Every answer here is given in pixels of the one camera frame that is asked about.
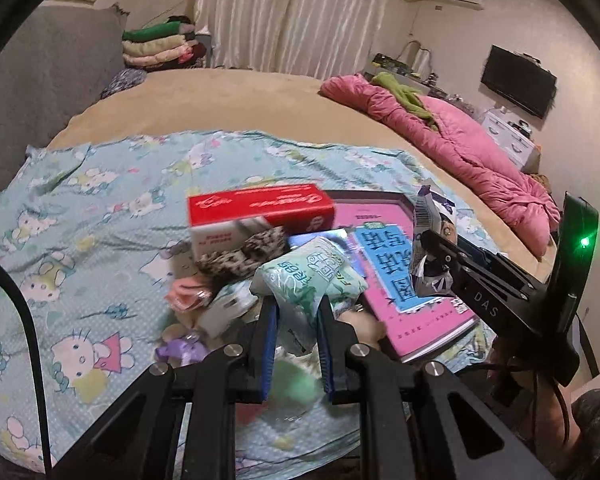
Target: plastic bag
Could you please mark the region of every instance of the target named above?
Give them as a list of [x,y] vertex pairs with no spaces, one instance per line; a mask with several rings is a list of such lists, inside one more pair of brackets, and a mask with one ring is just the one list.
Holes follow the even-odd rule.
[[296,356],[308,354],[315,337],[315,314],[324,294],[331,304],[353,304],[367,289],[366,281],[330,240],[316,237],[295,251],[263,264],[251,292],[273,294],[280,308],[279,342]]
[[413,290],[420,298],[427,296],[454,296],[453,279],[443,262],[430,256],[420,243],[420,235],[431,229],[452,243],[458,243],[456,232],[456,204],[443,195],[432,180],[427,179],[418,192],[414,207],[413,253],[410,274]]

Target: white cabinet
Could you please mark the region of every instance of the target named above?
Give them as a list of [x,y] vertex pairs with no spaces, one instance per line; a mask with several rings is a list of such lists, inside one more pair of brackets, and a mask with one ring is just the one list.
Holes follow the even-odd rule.
[[519,170],[539,157],[539,150],[531,140],[491,112],[485,114],[482,126]]

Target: folded clothes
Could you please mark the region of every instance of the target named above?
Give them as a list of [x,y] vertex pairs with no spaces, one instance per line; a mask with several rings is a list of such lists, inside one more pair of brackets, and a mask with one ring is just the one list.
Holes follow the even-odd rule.
[[167,22],[180,22],[180,23],[188,23],[191,25],[191,19],[189,16],[185,16],[184,14],[178,14],[176,16],[169,16]]
[[145,41],[144,43],[134,43],[133,41],[122,42],[122,52],[128,56],[142,57],[154,56],[165,50],[171,50],[185,44],[187,40],[195,38],[186,38],[183,34],[175,34],[166,38],[158,38],[157,40]]
[[183,54],[178,59],[173,59],[171,61],[167,61],[166,63],[145,66],[144,70],[146,70],[147,72],[160,72],[161,70],[174,70],[178,68],[195,68],[198,60],[201,57],[204,57],[205,54],[205,46],[199,43],[192,47],[190,55]]
[[126,30],[122,33],[122,39],[123,41],[144,43],[145,41],[158,40],[158,38],[166,38],[175,34],[187,34],[195,30],[196,27],[189,23],[167,22],[138,30]]
[[214,278],[235,280],[248,278],[266,262],[288,251],[283,227],[274,227],[247,238],[239,249],[203,254],[196,262],[198,269]]
[[125,59],[125,63],[129,66],[151,66],[158,63],[166,63],[167,61],[178,59],[180,56],[192,52],[192,43],[194,43],[194,41],[196,40],[187,41],[187,43],[181,44],[176,48],[164,50],[153,56],[133,57],[123,54],[122,57]]

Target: gray sofa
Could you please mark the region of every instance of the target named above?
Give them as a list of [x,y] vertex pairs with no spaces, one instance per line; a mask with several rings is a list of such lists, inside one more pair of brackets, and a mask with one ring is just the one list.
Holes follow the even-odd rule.
[[42,6],[0,53],[0,190],[25,160],[100,97],[124,68],[122,14]]

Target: pink blanket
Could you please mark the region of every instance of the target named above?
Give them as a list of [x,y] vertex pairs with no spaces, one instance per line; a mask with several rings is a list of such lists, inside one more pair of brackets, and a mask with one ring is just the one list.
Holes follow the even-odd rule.
[[322,94],[340,104],[368,114],[412,142],[444,170],[470,187],[511,227],[537,258],[549,244],[560,214],[538,182],[522,174],[482,129],[455,106],[422,96],[440,132],[408,113],[382,87],[359,75],[332,77],[322,83]]

